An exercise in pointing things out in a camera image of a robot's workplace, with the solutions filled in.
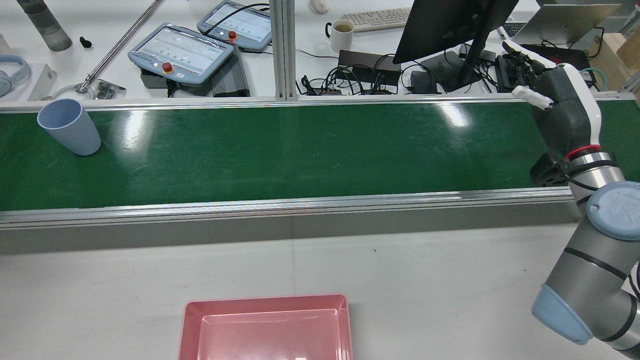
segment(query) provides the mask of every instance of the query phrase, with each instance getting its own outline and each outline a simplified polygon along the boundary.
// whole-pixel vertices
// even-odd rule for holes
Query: ur logo
[[[632,224],[640,223],[640,200],[622,192],[611,197],[609,213],[615,217],[625,217]]]

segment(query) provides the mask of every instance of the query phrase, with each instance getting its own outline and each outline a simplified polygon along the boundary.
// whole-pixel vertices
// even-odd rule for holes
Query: keyboard
[[[375,12],[348,13],[343,19],[353,23],[353,31],[373,31],[403,28],[409,17],[411,8],[398,8],[390,10],[378,10]]]
[[[526,24],[526,22],[505,22],[504,25],[502,25],[502,29],[507,33],[509,38],[512,38],[516,36]]]

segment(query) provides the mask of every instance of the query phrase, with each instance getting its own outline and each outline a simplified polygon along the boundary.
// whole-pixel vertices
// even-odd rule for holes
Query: computer mouse
[[[318,14],[324,14],[329,12],[329,6],[324,0],[309,0],[311,9]]]

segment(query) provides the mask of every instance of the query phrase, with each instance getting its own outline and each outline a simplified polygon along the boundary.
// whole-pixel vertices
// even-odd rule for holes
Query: green conveyor belt
[[[640,180],[640,110],[599,105],[604,149]],[[522,102],[90,115],[102,147],[81,157],[35,113],[0,114],[0,211],[527,188],[547,151]]]

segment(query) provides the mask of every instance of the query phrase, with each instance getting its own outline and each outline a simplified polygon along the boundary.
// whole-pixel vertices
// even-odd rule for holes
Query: green cable
[[[604,74],[604,72],[602,72],[602,70],[596,69],[594,67],[588,67],[586,69],[580,70],[580,72],[587,72],[587,71],[595,71],[598,74],[600,74],[600,76],[602,76],[602,90],[601,91],[607,91],[607,76]]]

